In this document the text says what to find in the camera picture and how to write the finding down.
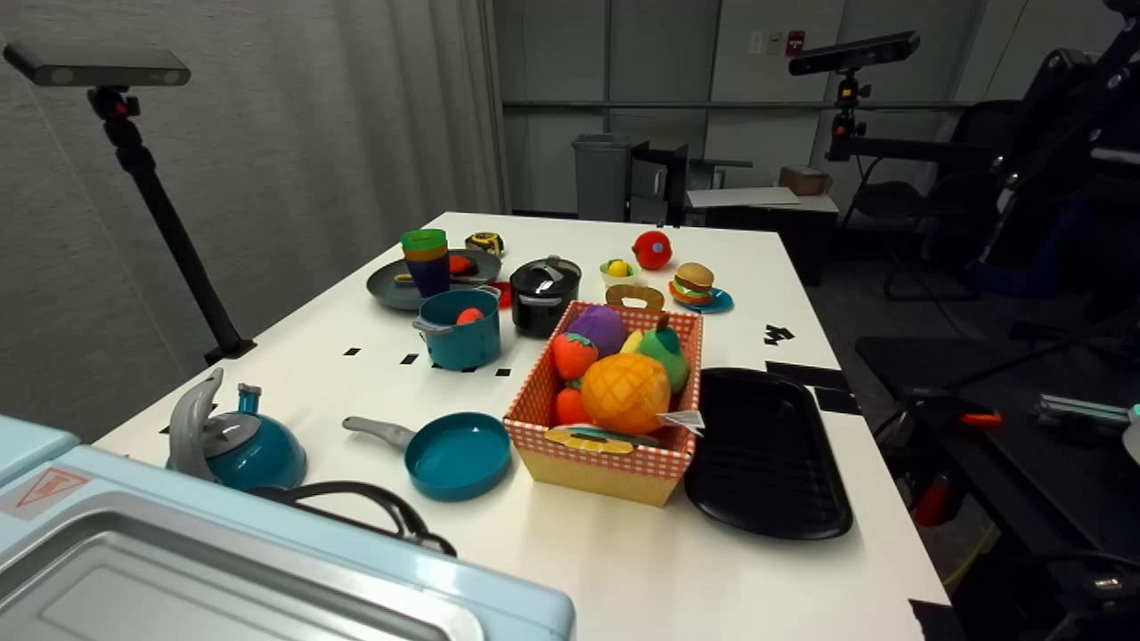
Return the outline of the dark transparent pot lid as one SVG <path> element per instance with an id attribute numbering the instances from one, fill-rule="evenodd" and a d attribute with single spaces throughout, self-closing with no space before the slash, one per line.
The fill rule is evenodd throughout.
<path id="1" fill-rule="evenodd" d="M 566 295 L 576 288 L 576 282 L 582 282 L 582 267 L 566 256 L 526 259 L 511 273 L 511 283 L 515 295 L 537 295 L 537 297 Z"/>

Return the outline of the black toy pot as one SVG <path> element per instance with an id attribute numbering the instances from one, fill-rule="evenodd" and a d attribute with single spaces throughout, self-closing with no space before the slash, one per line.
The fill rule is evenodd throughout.
<path id="1" fill-rule="evenodd" d="M 576 297 L 576 288 L 549 297 L 513 292 L 513 325 L 522 337 L 549 337 L 572 297 Z"/>

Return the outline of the red toy tomato in pot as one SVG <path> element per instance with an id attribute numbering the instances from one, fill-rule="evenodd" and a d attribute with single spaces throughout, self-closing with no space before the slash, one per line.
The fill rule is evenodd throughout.
<path id="1" fill-rule="evenodd" d="M 482 325 L 482 321 L 486 321 L 486 313 L 477 306 L 468 306 L 455 313 L 455 326 Z"/>

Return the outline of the purple toy eggplant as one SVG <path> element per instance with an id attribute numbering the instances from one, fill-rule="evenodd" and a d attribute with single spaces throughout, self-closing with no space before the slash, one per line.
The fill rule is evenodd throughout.
<path id="1" fill-rule="evenodd" d="M 614 306 L 582 311 L 570 332 L 587 337 L 602 356 L 614 356 L 628 341 L 628 325 Z"/>

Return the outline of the small bowl with yellow toy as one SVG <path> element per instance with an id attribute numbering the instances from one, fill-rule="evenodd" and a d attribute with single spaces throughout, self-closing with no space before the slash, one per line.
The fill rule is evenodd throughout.
<path id="1" fill-rule="evenodd" d="M 628 264 L 628 259 L 606 259 L 602 267 L 602 278 L 616 278 L 616 282 L 622 282 L 622 278 L 635 278 L 635 267 Z"/>

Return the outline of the orange toy pineapple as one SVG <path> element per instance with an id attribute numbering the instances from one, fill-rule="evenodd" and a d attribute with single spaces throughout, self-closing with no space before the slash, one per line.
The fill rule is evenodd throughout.
<path id="1" fill-rule="evenodd" d="M 616 434 L 648 434 L 669 409 L 665 371 L 640 351 L 616 351 L 587 365 L 582 377 L 587 415 Z"/>

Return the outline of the toy hamburger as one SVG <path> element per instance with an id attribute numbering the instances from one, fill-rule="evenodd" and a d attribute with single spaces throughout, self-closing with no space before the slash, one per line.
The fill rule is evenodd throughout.
<path id="1" fill-rule="evenodd" d="M 703 311 L 711 302 L 716 273 L 707 264 L 679 264 L 669 278 L 669 297 L 677 306 Z"/>

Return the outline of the stacked coloured toy cups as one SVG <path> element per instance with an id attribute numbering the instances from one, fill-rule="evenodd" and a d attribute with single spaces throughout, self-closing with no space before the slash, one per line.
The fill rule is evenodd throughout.
<path id="1" fill-rule="evenodd" d="M 412 273 L 420 295 L 450 288 L 450 238 L 442 227 L 412 227 L 399 235 L 403 264 Z"/>

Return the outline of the grey bin in background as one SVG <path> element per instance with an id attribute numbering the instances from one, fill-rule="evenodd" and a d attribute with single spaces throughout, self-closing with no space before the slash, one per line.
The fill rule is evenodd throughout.
<path id="1" fill-rule="evenodd" d="M 576 136 L 576 212 L 593 219 L 620 219 L 628 210 L 631 142 L 620 136 Z"/>

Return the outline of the blue toy frying pan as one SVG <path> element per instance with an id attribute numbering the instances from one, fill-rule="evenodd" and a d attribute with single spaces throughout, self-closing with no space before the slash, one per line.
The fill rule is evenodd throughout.
<path id="1" fill-rule="evenodd" d="M 444 413 L 425 426 L 346 415 L 342 426 L 399 447 L 412 487 L 439 502 L 493 492 L 513 462 L 513 441 L 488 413 Z"/>

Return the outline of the grey round plate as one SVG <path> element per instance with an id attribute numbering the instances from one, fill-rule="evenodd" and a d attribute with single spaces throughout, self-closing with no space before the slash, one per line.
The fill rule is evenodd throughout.
<path id="1" fill-rule="evenodd" d="M 503 259 L 496 252 L 486 252 L 486 250 L 452 250 L 450 252 L 450 283 L 452 288 L 486 288 L 498 278 L 503 271 Z M 412 283 L 412 273 L 407 271 L 403 259 L 393 259 L 386 267 L 378 267 L 369 278 L 367 278 L 367 292 L 386 306 L 386 311 L 395 311 L 395 313 L 418 313 L 425 295 L 420 288 Z"/>

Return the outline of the black rectangular tray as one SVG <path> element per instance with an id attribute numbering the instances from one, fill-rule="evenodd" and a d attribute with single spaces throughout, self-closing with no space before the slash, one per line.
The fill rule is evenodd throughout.
<path id="1" fill-rule="evenodd" d="M 684 472 L 690 505 L 727 525 L 824 541 L 850 525 L 850 502 L 811 396 L 742 365 L 703 375 L 707 432 Z"/>

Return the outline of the blue toy kettle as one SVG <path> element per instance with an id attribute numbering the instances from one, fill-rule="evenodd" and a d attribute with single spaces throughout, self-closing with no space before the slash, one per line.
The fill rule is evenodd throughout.
<path id="1" fill-rule="evenodd" d="M 226 371 L 210 371 L 170 409 L 166 466 L 237 492 L 291 492 L 306 477 L 297 434 L 260 413 L 260 389 L 241 383 L 237 404 L 214 409 Z"/>

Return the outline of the black office chair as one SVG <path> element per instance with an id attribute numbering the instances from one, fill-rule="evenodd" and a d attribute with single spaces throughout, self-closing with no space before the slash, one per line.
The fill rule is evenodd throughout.
<path id="1" fill-rule="evenodd" d="M 887 250 L 883 295 L 914 264 L 1001 295 L 1050 295 L 1096 267 L 1130 271 L 1135 111 L 1135 43 L 1119 40 L 1101 56 L 1050 51 L 1020 100 L 964 105 L 949 142 L 843 142 L 874 162 L 932 162 L 927 192 L 861 172 L 850 195 L 869 217 L 914 224 Z"/>

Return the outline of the light blue appliance box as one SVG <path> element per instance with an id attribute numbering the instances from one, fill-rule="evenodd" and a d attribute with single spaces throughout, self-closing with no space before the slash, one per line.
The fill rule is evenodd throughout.
<path id="1" fill-rule="evenodd" d="M 403 499 L 230 492 L 0 419 L 0 641 L 570 641 L 572 601 L 471 565 Z"/>

